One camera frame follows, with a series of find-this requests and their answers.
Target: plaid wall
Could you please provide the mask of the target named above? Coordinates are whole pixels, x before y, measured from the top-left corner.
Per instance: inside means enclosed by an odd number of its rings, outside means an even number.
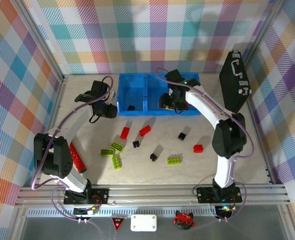
[[[267,0],[25,0],[67,74],[218,72],[255,40]]]
[[[287,0],[248,71],[268,160],[295,212],[295,0]]]
[[[0,0],[0,240],[33,169],[33,138],[44,132],[59,80],[10,0]]]

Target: red warning sign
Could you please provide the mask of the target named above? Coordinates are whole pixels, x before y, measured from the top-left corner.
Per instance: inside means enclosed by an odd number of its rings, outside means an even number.
[[[112,217],[112,221],[115,227],[115,230],[118,231],[121,227],[122,223],[124,222],[125,217]]]

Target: blue bin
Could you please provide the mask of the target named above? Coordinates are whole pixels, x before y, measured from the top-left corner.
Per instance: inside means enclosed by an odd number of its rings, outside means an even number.
[[[181,73],[185,79],[195,78],[199,80],[197,73]],[[195,107],[189,105],[188,110],[181,114],[173,110],[159,108],[159,99],[164,93],[168,93],[168,84],[160,80],[155,73],[120,74],[117,91],[117,111],[119,116],[193,116],[200,115]],[[129,106],[135,110],[128,111]]]

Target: lime green lego brick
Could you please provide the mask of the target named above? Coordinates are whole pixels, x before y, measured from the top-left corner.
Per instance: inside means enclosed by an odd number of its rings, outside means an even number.
[[[119,151],[120,153],[122,153],[124,146],[122,146],[121,144],[117,143],[117,142],[113,142],[111,144],[111,148],[113,148],[115,151]]]
[[[121,163],[120,163],[120,159],[119,159],[118,156],[112,157],[112,162],[113,162],[113,167],[114,167],[115,170],[121,168]]]
[[[101,149],[101,156],[103,157],[113,157],[114,149]]]
[[[168,165],[174,165],[174,164],[180,164],[181,160],[179,157],[169,157],[167,159],[167,164]]]

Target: white table surface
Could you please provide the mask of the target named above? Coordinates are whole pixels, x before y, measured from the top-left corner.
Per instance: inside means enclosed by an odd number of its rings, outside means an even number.
[[[58,114],[60,121],[67,114],[80,93],[91,89],[93,80],[100,81],[103,75],[72,75],[68,78],[65,93]],[[117,93],[119,75],[114,78],[113,90]],[[200,74],[201,85],[220,104],[223,97],[218,74]],[[250,159],[238,160],[234,178],[245,184],[268,183],[264,157],[254,129],[254,123],[247,105],[240,111],[246,121],[246,129],[252,136],[255,152]],[[120,139],[123,127],[132,121],[127,142]],[[144,136],[139,148],[133,148],[139,130],[145,122],[152,124],[151,132]],[[190,132],[184,141],[178,135],[187,127]],[[96,123],[85,123],[73,139],[87,171],[83,176],[92,184],[211,184],[217,170],[217,155],[212,148],[214,129],[202,116],[139,116],[115,119],[100,118]],[[119,154],[122,168],[114,170],[111,157],[102,157],[101,149],[109,149],[116,140],[125,148]],[[250,152],[249,141],[244,146],[243,155]],[[203,153],[194,153],[193,146],[202,144]],[[150,160],[156,150],[158,159]],[[181,156],[181,164],[168,165],[169,156]],[[41,182],[49,176],[42,175]]]

